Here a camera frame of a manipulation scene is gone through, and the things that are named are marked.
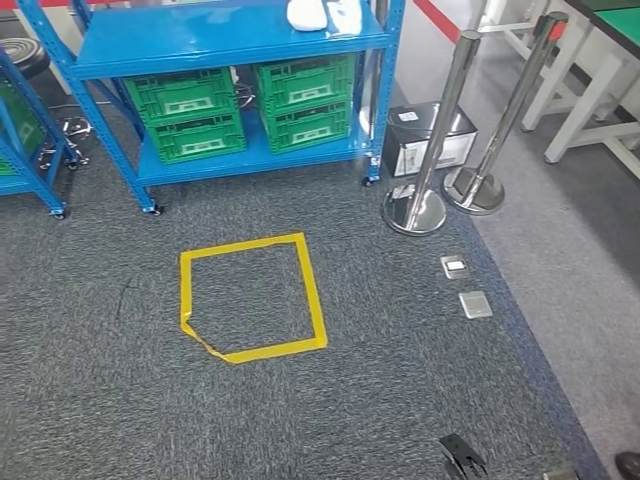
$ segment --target shelf caster wheel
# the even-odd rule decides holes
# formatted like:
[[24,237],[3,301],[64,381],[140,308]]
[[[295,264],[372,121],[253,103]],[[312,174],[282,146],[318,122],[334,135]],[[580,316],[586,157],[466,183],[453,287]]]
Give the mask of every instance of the shelf caster wheel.
[[158,207],[158,205],[156,205],[156,206],[153,207],[153,210],[152,210],[149,213],[150,213],[151,215],[153,215],[154,217],[159,217],[160,215],[162,215],[163,213],[165,213],[165,207]]
[[365,177],[360,183],[362,183],[363,187],[372,187],[376,183],[376,181],[371,180],[369,177]]

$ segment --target yellow tape square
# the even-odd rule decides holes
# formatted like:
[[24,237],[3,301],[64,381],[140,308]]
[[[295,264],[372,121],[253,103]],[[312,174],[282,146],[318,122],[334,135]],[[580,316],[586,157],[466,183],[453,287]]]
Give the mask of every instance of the yellow tape square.
[[[266,347],[258,347],[252,348],[251,350],[223,354],[218,352],[205,342],[189,325],[189,319],[191,317],[192,312],[191,293],[192,260],[287,243],[294,244],[296,246],[296,251],[298,254],[298,261],[300,262],[300,269],[302,270],[304,288],[306,291],[306,299],[309,302],[309,310],[311,313],[311,324],[313,328],[313,337],[305,340],[296,340],[294,342],[279,343],[277,345],[269,345]],[[320,298],[318,296],[318,290],[315,288],[315,279],[313,278],[313,269],[311,267],[311,258],[309,256],[309,250],[306,248],[306,242],[305,242],[304,234],[302,232],[248,240],[246,242],[229,243],[216,247],[200,248],[198,250],[187,250],[180,254],[180,263],[180,328],[184,333],[198,340],[211,355],[221,358],[229,363],[237,364],[249,362],[251,360],[259,360],[262,358],[280,357],[282,355],[291,355],[294,353],[306,352],[309,350],[318,350],[327,346],[327,332],[325,330],[325,321],[322,318],[322,309],[320,307]]]

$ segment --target stainless steel stanchion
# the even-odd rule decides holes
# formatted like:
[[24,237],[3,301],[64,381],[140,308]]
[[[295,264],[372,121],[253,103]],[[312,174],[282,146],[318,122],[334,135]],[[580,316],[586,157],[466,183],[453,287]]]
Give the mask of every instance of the stainless steel stanchion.
[[382,217],[389,227],[406,235],[421,236],[434,232],[445,223],[446,207],[437,193],[429,188],[429,181],[442,152],[442,144],[451,127],[466,75],[479,45],[478,32],[465,30],[460,33],[435,117],[435,125],[416,183],[394,188],[383,201]]
[[513,127],[522,104],[540,75],[547,56],[555,46],[568,21],[566,13],[552,12],[540,17],[534,46],[525,71],[511,95],[496,131],[477,168],[459,167],[445,177],[442,192],[452,205],[472,215],[488,215],[504,201],[504,187],[489,173]]

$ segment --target blue metal shelf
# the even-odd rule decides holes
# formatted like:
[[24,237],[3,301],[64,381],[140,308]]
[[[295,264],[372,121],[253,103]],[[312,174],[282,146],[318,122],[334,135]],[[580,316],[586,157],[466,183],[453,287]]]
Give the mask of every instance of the blue metal shelf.
[[22,175],[0,175],[0,195],[30,192],[29,182]]
[[293,29],[286,0],[97,11],[72,71],[87,80],[388,47],[392,37],[361,2],[358,11],[328,5],[328,27],[318,32]]
[[[51,60],[72,88],[87,119],[127,182],[143,212],[162,211],[149,195],[149,186],[200,180],[278,168],[368,158],[367,182],[380,179],[393,73],[400,41],[405,0],[377,0],[378,22],[370,0],[324,1],[328,27],[298,32],[287,21],[287,0],[216,0],[205,4],[110,9],[89,12],[83,0],[73,0],[87,23],[76,58],[60,41],[38,0],[16,0],[42,40]],[[365,55],[379,68],[365,67]],[[245,152],[193,162],[164,165],[149,141],[143,140],[137,167],[127,157],[118,138],[95,103],[88,84],[100,78],[126,77],[251,64],[270,60],[346,52],[358,55],[354,110],[361,109],[365,75],[377,71],[372,95],[375,110],[365,135],[357,120],[348,139],[282,155],[272,154],[255,114],[245,119]]]
[[354,115],[351,135],[347,138],[274,155],[269,151],[266,135],[257,112],[243,114],[243,123],[247,137],[247,150],[173,165],[162,163],[153,143],[146,138],[140,148],[138,182],[144,186],[165,185],[351,160],[362,155],[371,144]]
[[47,139],[51,139],[56,145],[56,152],[51,159],[49,170],[43,178],[38,160],[44,144],[36,148],[31,156],[26,155],[5,103],[0,99],[0,124],[4,127],[0,135],[0,156],[7,159],[16,172],[15,175],[0,176],[0,195],[35,193],[49,207],[52,215],[63,218],[64,203],[54,193],[52,186],[60,162],[77,162],[75,152],[67,145],[66,139],[49,115],[47,108],[2,48],[0,48],[0,69],[31,107],[45,130]]

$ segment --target gray carpet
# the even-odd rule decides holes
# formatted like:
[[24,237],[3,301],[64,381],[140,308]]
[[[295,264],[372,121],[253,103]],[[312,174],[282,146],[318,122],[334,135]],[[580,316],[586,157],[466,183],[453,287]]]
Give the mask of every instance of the gray carpet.
[[[122,132],[131,139],[131,132]],[[437,438],[458,432],[493,478],[567,461],[523,372],[505,312],[471,322],[429,239],[383,226],[388,185],[358,162],[164,187],[139,212],[106,156],[62,171],[71,216],[2,200],[10,282],[2,477],[448,478]],[[239,366],[179,329],[178,254],[303,231],[327,349]],[[287,247],[198,261],[194,322],[224,349],[309,334]]]

